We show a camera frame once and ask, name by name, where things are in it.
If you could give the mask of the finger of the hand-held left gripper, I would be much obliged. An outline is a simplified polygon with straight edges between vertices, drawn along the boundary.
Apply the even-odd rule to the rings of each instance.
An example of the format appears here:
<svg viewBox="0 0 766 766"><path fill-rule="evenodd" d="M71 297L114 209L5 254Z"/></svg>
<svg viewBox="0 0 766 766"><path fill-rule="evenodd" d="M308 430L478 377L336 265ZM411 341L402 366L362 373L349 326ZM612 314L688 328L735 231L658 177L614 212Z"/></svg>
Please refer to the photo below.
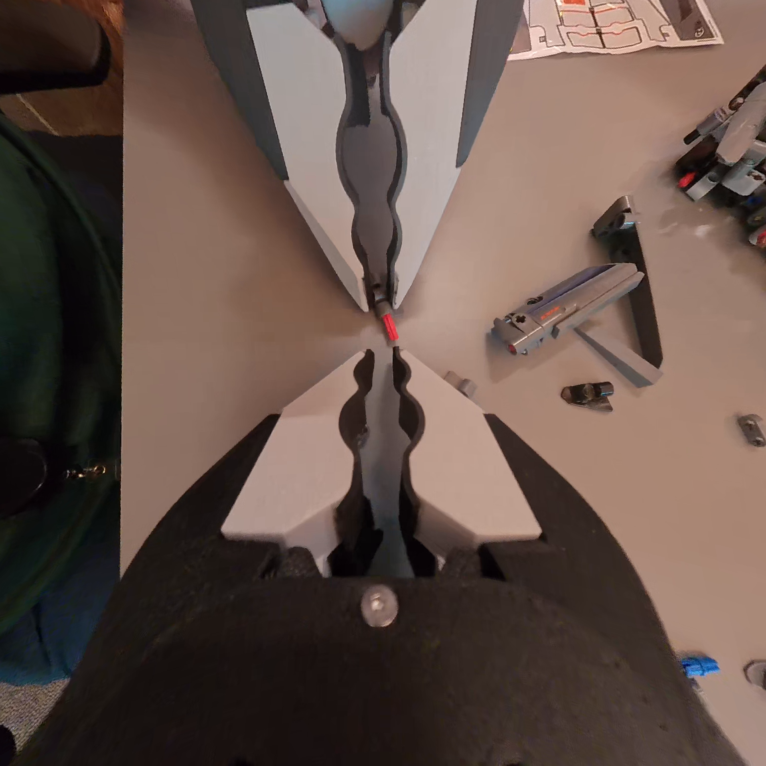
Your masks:
<svg viewBox="0 0 766 766"><path fill-rule="evenodd" d="M415 281L460 170L456 166L476 1L427 1L389 53L404 159L395 210L394 308Z"/></svg>
<svg viewBox="0 0 766 766"><path fill-rule="evenodd" d="M341 283L368 312L351 237L355 207L338 164L347 101L341 53L291 2L246 14L286 164L284 185Z"/></svg>

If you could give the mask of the black lego slope piece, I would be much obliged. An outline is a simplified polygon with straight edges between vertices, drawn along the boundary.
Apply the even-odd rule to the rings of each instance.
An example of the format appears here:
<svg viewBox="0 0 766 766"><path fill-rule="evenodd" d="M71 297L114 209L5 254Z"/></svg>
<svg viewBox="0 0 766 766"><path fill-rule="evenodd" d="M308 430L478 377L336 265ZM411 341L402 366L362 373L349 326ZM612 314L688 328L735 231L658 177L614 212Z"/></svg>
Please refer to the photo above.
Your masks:
<svg viewBox="0 0 766 766"><path fill-rule="evenodd" d="M614 411L610 401L613 394L614 385L601 381L566 386L561 390L561 399L569 405L610 413Z"/></svg>

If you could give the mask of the lego sticker sheet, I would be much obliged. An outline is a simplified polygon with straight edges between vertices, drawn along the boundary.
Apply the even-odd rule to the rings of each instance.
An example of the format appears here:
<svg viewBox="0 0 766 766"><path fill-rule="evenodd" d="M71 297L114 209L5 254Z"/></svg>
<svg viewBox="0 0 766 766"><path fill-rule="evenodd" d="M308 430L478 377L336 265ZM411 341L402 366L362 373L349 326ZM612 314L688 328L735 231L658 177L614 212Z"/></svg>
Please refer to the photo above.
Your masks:
<svg viewBox="0 0 766 766"><path fill-rule="evenodd" d="M723 43L703 1L524 1L507 60Z"/></svg>

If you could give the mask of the grey lego car model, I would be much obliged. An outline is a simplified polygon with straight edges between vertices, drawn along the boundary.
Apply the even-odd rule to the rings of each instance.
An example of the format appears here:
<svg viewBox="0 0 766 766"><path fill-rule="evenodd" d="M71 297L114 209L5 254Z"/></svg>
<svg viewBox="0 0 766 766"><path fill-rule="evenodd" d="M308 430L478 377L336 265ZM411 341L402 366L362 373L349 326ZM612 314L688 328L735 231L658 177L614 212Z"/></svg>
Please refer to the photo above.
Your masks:
<svg viewBox="0 0 766 766"><path fill-rule="evenodd" d="M676 187L736 210L753 247L765 248L765 68L684 137Z"/></svg>

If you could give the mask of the grey lego panel assembly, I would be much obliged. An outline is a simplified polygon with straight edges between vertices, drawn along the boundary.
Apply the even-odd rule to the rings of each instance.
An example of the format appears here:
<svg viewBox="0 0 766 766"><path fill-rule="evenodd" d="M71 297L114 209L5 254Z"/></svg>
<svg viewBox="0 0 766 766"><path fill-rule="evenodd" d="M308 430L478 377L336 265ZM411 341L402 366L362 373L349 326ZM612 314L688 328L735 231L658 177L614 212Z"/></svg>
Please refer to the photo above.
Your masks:
<svg viewBox="0 0 766 766"><path fill-rule="evenodd" d="M512 355L527 355L631 292L644 276L633 263L589 267L494 319L492 334Z"/></svg>

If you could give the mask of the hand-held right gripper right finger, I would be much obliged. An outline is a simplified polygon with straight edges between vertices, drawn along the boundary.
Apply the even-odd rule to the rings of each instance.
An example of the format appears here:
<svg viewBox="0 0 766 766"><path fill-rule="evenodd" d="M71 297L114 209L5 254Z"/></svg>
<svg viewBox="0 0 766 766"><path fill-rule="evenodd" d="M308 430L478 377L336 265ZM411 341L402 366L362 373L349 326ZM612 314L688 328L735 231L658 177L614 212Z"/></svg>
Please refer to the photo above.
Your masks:
<svg viewBox="0 0 766 766"><path fill-rule="evenodd" d="M410 443L401 469L400 527L429 555L530 541L541 527L484 410L396 347L398 421Z"/></svg>

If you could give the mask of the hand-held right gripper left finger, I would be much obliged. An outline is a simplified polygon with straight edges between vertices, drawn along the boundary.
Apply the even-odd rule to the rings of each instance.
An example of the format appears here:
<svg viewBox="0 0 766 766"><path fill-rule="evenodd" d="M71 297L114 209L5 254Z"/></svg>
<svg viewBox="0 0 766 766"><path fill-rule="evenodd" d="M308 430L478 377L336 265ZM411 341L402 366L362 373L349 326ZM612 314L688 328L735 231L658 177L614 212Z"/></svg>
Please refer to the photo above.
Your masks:
<svg viewBox="0 0 766 766"><path fill-rule="evenodd" d="M374 352L361 351L282 410L223 522L226 539L304 548L317 561L355 551L371 529L360 451L374 369Z"/></svg>

